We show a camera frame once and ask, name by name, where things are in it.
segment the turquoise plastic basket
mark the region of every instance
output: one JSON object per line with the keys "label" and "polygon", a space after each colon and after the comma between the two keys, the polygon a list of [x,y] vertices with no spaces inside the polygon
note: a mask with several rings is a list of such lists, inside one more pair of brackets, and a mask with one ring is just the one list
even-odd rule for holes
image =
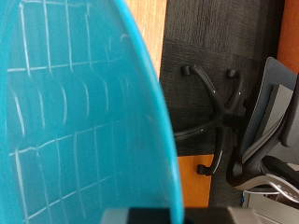
{"label": "turquoise plastic basket", "polygon": [[183,220],[161,88],[122,0],[1,0],[0,223]]}

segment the orange floor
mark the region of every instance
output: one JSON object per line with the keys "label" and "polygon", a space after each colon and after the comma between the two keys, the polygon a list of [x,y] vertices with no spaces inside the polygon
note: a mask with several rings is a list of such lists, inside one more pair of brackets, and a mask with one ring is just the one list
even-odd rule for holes
{"label": "orange floor", "polygon": [[213,155],[179,157],[185,207],[208,207],[211,176],[198,175],[197,164],[209,166]]}

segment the chair base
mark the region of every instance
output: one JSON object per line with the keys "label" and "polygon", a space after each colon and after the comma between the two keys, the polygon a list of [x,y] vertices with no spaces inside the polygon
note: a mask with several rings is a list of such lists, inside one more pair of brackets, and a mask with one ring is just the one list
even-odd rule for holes
{"label": "chair base", "polygon": [[176,132],[175,137],[176,141],[181,141],[194,137],[196,135],[207,132],[208,130],[216,130],[217,140],[215,145],[215,153],[213,162],[209,167],[199,164],[197,166],[197,174],[199,175],[213,175],[221,161],[221,155],[223,152],[226,135],[229,128],[238,129],[240,120],[242,117],[233,115],[237,102],[239,101],[241,94],[241,84],[242,76],[240,76],[235,70],[228,70],[227,78],[237,79],[237,84],[235,91],[232,94],[229,102],[225,105],[218,95],[215,87],[213,86],[211,80],[207,76],[206,72],[197,65],[187,65],[181,67],[181,73],[183,76],[187,77],[190,75],[197,75],[200,80],[203,82],[207,94],[210,98],[213,107],[213,116],[212,119],[202,125],[197,127],[182,131]]}

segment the wooden floor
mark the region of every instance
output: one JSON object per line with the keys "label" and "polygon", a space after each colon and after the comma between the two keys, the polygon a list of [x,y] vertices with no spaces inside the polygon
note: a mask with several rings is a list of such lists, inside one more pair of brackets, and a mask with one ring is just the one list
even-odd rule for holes
{"label": "wooden floor", "polygon": [[[158,76],[164,40],[166,3],[166,0],[127,0]],[[178,158],[186,207],[208,207],[211,177],[198,175],[196,166],[198,163],[209,165],[212,158],[212,155]]]}
{"label": "wooden floor", "polygon": [[138,24],[157,75],[160,74],[166,0],[126,0]]}

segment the gray chair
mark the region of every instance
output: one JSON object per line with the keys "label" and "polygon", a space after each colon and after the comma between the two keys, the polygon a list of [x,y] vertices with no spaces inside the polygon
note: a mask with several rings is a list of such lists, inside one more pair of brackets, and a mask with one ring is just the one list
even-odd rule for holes
{"label": "gray chair", "polygon": [[[281,193],[293,202],[299,203],[299,174],[287,163],[269,156],[272,148],[280,143],[284,147],[295,144],[299,135],[299,79],[297,75],[274,58],[268,58],[255,88],[243,106],[244,116],[234,115],[242,88],[242,78],[234,70],[229,70],[228,78],[237,78],[235,91],[225,105],[217,94],[205,71],[196,65],[182,67],[182,74],[200,77],[213,105],[213,113],[208,123],[193,129],[175,133],[177,141],[184,140],[209,129],[217,132],[214,160],[210,167],[199,164],[199,175],[213,175],[221,160],[224,141],[228,128],[237,130],[237,146],[227,168],[227,182],[233,187],[249,192]],[[277,85],[287,88],[292,93],[290,103],[280,111],[274,124],[261,136],[263,119],[267,116],[272,90]]]}

